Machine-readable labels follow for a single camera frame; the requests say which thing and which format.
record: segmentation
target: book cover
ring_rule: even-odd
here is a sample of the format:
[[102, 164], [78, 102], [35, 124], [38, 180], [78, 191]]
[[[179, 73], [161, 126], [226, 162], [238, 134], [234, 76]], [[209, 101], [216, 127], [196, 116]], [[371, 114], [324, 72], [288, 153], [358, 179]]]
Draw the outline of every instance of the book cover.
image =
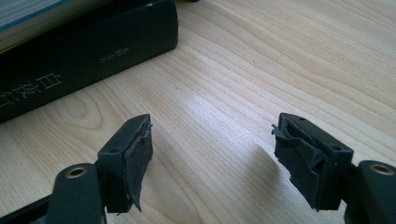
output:
[[173, 0], [115, 1], [0, 54], [0, 122], [177, 45]]

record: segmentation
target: chinese characters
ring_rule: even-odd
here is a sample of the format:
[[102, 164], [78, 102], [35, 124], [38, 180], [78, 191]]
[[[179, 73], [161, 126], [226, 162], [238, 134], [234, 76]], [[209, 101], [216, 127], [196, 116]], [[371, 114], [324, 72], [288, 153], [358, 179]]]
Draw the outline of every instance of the chinese characters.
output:
[[33, 83], [27, 80], [25, 83], [19, 84], [18, 87], [12, 89], [12, 91], [1, 91], [0, 107], [15, 105], [18, 101], [27, 99], [29, 95], [40, 93], [43, 90], [61, 84], [61, 75], [55, 75], [53, 73], [37, 78]]

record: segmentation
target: wooden table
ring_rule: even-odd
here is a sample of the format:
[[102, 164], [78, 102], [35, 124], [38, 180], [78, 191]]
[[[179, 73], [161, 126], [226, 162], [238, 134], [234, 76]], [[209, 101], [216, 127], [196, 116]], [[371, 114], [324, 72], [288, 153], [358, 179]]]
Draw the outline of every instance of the wooden table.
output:
[[109, 223], [343, 223], [311, 210], [274, 156], [280, 112], [396, 164], [396, 3], [177, 1], [175, 50], [0, 124], [0, 216], [51, 193], [150, 113], [143, 212]]

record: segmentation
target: black book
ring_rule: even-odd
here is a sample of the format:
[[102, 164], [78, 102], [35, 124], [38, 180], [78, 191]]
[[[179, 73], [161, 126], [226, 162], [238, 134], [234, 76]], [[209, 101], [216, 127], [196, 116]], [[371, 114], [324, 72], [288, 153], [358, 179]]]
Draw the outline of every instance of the black book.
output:
[[0, 54], [0, 122], [174, 49], [173, 0], [115, 1]]

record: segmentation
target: light wood surface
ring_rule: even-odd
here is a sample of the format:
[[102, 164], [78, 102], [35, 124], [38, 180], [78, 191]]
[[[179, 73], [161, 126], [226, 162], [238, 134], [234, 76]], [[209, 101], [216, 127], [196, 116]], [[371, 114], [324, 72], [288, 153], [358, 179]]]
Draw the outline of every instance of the light wood surface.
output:
[[109, 223], [343, 223], [311, 210], [274, 156], [280, 112], [396, 164], [394, 0], [177, 1], [175, 50], [0, 124], [0, 216], [94, 162], [150, 113], [143, 212]]

